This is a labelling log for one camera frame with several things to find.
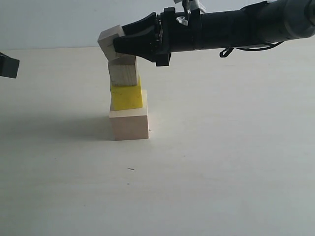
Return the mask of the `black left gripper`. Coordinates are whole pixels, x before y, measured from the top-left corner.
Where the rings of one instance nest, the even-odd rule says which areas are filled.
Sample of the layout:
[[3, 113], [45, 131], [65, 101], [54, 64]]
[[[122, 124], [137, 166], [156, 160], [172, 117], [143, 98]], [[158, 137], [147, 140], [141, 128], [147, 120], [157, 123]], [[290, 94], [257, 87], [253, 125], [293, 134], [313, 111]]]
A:
[[20, 61], [3, 53], [0, 54], [0, 76], [16, 79]]

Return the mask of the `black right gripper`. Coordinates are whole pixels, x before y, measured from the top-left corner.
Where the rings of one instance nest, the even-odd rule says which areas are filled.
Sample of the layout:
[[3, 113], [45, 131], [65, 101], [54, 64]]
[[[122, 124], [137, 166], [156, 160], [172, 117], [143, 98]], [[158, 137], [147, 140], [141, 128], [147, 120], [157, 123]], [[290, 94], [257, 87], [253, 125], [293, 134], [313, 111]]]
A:
[[117, 53], [138, 56], [156, 66], [169, 66], [171, 53], [201, 49], [201, 10], [189, 14], [165, 8], [159, 15], [161, 31], [159, 45], [155, 32], [157, 13], [152, 12], [143, 19], [122, 26], [125, 36], [113, 40]]

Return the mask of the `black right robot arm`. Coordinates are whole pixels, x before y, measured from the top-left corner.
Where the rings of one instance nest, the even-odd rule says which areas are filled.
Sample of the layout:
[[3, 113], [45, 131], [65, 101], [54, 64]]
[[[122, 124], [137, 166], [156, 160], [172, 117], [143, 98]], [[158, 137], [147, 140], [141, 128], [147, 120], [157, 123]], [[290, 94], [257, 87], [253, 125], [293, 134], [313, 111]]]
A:
[[234, 49], [263, 51], [315, 33], [312, 0], [265, 0], [213, 13], [197, 0], [184, 0], [182, 7], [123, 26], [124, 35], [113, 41], [115, 51], [168, 66], [174, 52], [220, 49], [225, 58]]

